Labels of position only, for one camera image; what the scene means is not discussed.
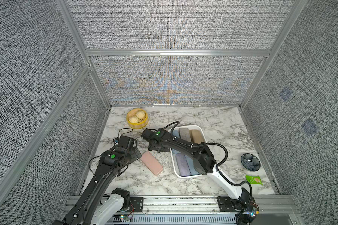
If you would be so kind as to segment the light blue glasses case back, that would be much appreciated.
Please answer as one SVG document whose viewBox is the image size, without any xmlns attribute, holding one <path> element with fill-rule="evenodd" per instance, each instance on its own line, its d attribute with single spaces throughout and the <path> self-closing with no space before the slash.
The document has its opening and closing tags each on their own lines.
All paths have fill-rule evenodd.
<svg viewBox="0 0 338 225">
<path fill-rule="evenodd" d="M 180 133 L 178 130 L 174 130 L 173 131 L 173 136 L 176 137 L 176 138 L 180 138 Z"/>
</svg>

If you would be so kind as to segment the pink hard glasses case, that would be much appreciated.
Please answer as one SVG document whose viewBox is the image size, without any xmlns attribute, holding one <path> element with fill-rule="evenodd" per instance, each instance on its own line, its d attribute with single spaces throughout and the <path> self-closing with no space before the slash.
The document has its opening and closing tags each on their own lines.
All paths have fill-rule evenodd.
<svg viewBox="0 0 338 225">
<path fill-rule="evenodd" d="M 163 166 L 149 151 L 143 153 L 140 160 L 155 176 L 158 176 L 163 171 Z"/>
</svg>

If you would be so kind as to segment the purple fabric glasses case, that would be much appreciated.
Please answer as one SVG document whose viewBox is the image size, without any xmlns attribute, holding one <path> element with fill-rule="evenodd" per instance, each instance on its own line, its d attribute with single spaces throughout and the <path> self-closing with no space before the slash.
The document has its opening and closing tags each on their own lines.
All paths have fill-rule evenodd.
<svg viewBox="0 0 338 225">
<path fill-rule="evenodd" d="M 186 156 L 182 153 L 176 155 L 177 166 L 179 169 L 180 176 L 187 177 L 191 175 L 189 165 L 186 160 Z"/>
</svg>

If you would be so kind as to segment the blue fabric glasses case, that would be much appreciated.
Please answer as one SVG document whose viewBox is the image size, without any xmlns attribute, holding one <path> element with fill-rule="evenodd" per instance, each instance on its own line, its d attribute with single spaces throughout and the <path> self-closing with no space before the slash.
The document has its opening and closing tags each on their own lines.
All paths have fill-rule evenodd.
<svg viewBox="0 0 338 225">
<path fill-rule="evenodd" d="M 188 157 L 187 155 L 185 155 L 185 158 L 186 158 L 191 176 L 199 175 L 199 173 L 194 168 L 193 159 Z"/>
</svg>

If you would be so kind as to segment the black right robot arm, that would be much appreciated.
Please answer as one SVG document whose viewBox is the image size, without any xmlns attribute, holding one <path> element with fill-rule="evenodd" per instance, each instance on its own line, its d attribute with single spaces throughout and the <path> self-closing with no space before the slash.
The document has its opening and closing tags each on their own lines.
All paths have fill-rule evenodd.
<svg viewBox="0 0 338 225">
<path fill-rule="evenodd" d="M 222 147 L 216 143 L 191 143 L 175 137 L 172 133 L 163 128 L 157 131 L 145 129 L 141 137 L 146 140 L 149 151 L 165 152 L 170 149 L 188 156 L 193 160 L 194 169 L 203 176 L 209 176 L 217 185 L 219 185 L 230 197 L 243 204 L 249 204 L 253 191 L 246 190 L 242 186 L 248 181 L 239 184 L 234 183 L 217 165 L 209 146 L 214 145 Z"/>
</svg>

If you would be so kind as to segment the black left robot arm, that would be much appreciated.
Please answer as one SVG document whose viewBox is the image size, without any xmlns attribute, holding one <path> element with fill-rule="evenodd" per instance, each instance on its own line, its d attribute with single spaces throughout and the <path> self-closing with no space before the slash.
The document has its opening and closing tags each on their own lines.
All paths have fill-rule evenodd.
<svg viewBox="0 0 338 225">
<path fill-rule="evenodd" d="M 114 178 L 126 167 L 141 158 L 137 140 L 121 136 L 117 145 L 100 155 L 93 178 L 74 207 L 63 220 L 54 220 L 54 225 L 89 225 L 105 191 Z"/>
</svg>

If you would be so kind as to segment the white plastic storage box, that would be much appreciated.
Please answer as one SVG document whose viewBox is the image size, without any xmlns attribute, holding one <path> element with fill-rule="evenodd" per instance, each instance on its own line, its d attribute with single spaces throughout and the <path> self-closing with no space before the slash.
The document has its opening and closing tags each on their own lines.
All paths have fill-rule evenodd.
<svg viewBox="0 0 338 225">
<path fill-rule="evenodd" d="M 207 142 L 205 135 L 202 129 L 197 125 L 186 125 L 181 127 L 176 127 L 173 131 L 173 135 L 177 138 L 181 138 L 180 130 L 185 129 L 188 130 L 190 135 L 190 140 L 195 143 Z M 171 158 L 174 167 L 174 173 L 178 178 L 181 179 L 190 179 L 197 178 L 202 176 L 202 174 L 198 173 L 193 164 L 193 160 L 187 156 L 177 157 L 179 152 L 177 150 L 171 149 Z M 180 166 L 177 163 L 177 158 L 180 159 Z"/>
</svg>

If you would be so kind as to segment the yellow bamboo steamer basket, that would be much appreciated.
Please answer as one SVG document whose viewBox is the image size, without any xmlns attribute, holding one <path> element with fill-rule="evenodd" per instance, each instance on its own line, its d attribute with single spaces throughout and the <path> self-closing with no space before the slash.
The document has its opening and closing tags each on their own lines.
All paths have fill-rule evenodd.
<svg viewBox="0 0 338 225">
<path fill-rule="evenodd" d="M 126 115 L 126 120 L 129 127 L 132 129 L 142 129 L 149 123 L 147 112 L 141 108 L 130 110 Z"/>
</svg>

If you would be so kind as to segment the bun right in steamer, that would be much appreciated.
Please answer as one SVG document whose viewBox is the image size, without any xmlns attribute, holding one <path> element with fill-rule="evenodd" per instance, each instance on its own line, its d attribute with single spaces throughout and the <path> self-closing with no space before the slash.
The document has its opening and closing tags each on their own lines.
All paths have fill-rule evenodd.
<svg viewBox="0 0 338 225">
<path fill-rule="evenodd" d="M 135 113 L 135 116 L 139 119 L 139 120 L 144 120 L 146 118 L 146 113 L 143 110 L 139 110 Z"/>
</svg>

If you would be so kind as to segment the bun in steamer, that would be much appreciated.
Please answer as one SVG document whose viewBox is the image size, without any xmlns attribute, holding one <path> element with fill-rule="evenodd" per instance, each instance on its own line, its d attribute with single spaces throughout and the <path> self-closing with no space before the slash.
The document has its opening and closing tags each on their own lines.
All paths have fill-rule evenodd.
<svg viewBox="0 0 338 225">
<path fill-rule="evenodd" d="M 140 121 L 140 119 L 137 116 L 131 116 L 129 118 L 129 122 L 133 123 L 133 124 L 139 123 L 139 121 Z"/>
<path fill-rule="evenodd" d="M 135 116 L 139 119 L 139 120 L 144 120 L 146 118 L 146 113 L 143 110 L 139 110 L 135 113 Z"/>
</svg>

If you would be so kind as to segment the bun left in steamer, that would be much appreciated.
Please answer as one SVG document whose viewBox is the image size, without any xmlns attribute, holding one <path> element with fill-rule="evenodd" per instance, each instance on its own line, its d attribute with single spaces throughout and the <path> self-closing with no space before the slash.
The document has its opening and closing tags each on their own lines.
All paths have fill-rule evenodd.
<svg viewBox="0 0 338 225">
<path fill-rule="evenodd" d="M 129 122 L 133 123 L 133 124 L 139 123 L 139 121 L 140 121 L 140 119 L 137 116 L 131 116 L 129 118 Z"/>
</svg>

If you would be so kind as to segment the green snack packet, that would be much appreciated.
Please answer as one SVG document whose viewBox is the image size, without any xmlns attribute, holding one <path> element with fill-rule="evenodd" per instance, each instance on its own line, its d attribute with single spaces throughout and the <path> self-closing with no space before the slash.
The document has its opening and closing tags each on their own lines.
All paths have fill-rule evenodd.
<svg viewBox="0 0 338 225">
<path fill-rule="evenodd" d="M 246 175 L 246 180 L 250 184 L 254 184 L 254 185 L 262 185 L 263 184 L 260 176 L 248 176 L 248 175 Z"/>
</svg>

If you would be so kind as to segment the aluminium mounting rail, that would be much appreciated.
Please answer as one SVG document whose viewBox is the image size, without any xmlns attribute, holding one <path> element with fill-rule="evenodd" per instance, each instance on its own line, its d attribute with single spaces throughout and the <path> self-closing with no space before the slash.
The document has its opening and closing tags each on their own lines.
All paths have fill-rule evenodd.
<svg viewBox="0 0 338 225">
<path fill-rule="evenodd" d="M 259 214 L 254 225 L 302 225 L 301 215 L 288 195 L 255 195 Z M 127 219 L 117 213 L 109 225 L 233 225 L 235 215 L 225 212 L 217 196 L 143 196 L 139 212 Z"/>
</svg>

